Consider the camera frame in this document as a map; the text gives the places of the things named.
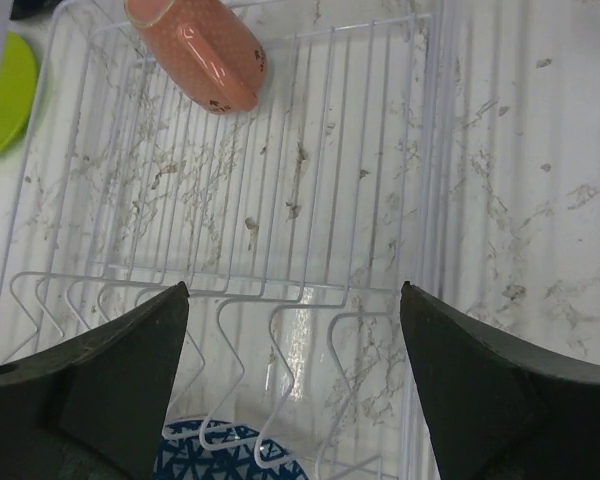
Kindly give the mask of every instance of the blue patterned plate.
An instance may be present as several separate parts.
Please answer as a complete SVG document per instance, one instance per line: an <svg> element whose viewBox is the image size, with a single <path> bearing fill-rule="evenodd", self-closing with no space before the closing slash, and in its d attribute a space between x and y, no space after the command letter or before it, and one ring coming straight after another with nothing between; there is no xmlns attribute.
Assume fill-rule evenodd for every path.
<svg viewBox="0 0 600 480"><path fill-rule="evenodd" d="M202 420L182 420L168 428L173 433L200 430ZM212 420L209 427L228 425ZM210 443L254 438L258 432L249 427L235 426L207 434ZM275 460L288 452L273 440L262 444L266 460ZM262 469L253 458L253 445L240 445L215 452L205 450L196 434L179 440L163 439L153 468L153 480L309 480L298 462Z"/></svg>

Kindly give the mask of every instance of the green plate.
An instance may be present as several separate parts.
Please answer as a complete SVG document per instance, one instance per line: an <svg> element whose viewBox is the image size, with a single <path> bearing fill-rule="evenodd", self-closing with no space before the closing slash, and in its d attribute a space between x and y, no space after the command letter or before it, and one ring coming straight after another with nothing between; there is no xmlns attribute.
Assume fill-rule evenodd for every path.
<svg viewBox="0 0 600 480"><path fill-rule="evenodd" d="M15 33L7 33L0 66L0 152L25 128L37 80L38 68L31 48Z"/></svg>

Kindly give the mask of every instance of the white wire dish rack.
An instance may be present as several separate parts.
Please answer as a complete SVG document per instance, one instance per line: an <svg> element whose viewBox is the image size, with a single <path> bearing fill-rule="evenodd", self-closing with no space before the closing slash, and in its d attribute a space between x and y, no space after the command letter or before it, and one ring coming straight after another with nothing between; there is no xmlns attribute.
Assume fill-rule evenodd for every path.
<svg viewBox="0 0 600 480"><path fill-rule="evenodd" d="M255 111L228 117L182 94L120 5L55 12L1 279L0 363L184 280L167 423L204 418L186 435L254 442L262 467L428 477L397 298L405 279L435 280L451 7L323 27L324 0L310 33L264 28L295 21L289 5L237 8L275 74ZM209 444L216 419L260 435ZM293 453L265 461L266 438Z"/></svg>

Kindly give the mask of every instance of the white countertop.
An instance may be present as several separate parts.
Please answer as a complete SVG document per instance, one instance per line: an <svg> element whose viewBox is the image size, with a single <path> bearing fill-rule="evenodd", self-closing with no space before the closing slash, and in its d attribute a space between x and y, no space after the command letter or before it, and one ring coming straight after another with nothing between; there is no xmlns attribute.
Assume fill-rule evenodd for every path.
<svg viewBox="0 0 600 480"><path fill-rule="evenodd" d="M600 364L600 0L465 3L445 299ZM40 54L47 27L16 30ZM0 157L0 271L21 159Z"/></svg>

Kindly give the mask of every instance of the pink mug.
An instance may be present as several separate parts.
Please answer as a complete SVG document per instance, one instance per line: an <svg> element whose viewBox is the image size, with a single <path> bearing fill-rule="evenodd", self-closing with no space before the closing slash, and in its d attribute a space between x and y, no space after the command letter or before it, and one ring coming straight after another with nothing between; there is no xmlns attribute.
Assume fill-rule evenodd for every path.
<svg viewBox="0 0 600 480"><path fill-rule="evenodd" d="M220 0L125 0L125 8L158 63L193 101L217 114L258 104L267 57Z"/></svg>

